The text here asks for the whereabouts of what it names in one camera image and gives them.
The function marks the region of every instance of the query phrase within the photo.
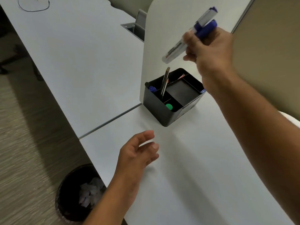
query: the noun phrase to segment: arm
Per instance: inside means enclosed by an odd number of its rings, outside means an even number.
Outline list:
[[[233,36],[218,28],[203,43],[187,32],[184,60],[194,61],[246,156],[281,207],[300,224],[300,129],[232,67]]]
[[[156,160],[159,145],[150,142],[154,132],[134,135],[120,150],[115,174],[100,202],[83,225],[120,225],[133,204],[146,166]]]

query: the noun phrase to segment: beige wall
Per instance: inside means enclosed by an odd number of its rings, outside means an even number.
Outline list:
[[[300,120],[300,0],[255,0],[234,32],[234,65],[279,110]]]
[[[109,0],[115,8],[127,12],[132,17],[136,18],[139,9],[148,12],[149,6],[153,0]]]

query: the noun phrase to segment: green cap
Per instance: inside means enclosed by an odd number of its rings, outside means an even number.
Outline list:
[[[170,110],[172,110],[172,109],[173,109],[173,106],[172,106],[171,104],[169,104],[169,103],[168,103],[168,104],[166,104],[166,107],[167,107],[167,108],[169,108]]]

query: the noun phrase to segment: gray carpet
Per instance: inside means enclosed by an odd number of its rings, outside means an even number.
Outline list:
[[[0,38],[0,60],[13,55],[17,35]],[[56,190],[71,170],[90,163],[45,82],[29,58],[0,75],[0,224],[64,224]]]

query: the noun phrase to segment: desk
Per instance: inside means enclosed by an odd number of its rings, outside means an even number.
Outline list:
[[[122,145],[153,129],[160,158],[146,168],[129,225],[293,223],[261,182],[218,105],[206,93],[168,127],[143,106],[81,139],[106,185]]]
[[[78,137],[140,104],[143,42],[120,26],[134,18],[108,0],[0,4]]]

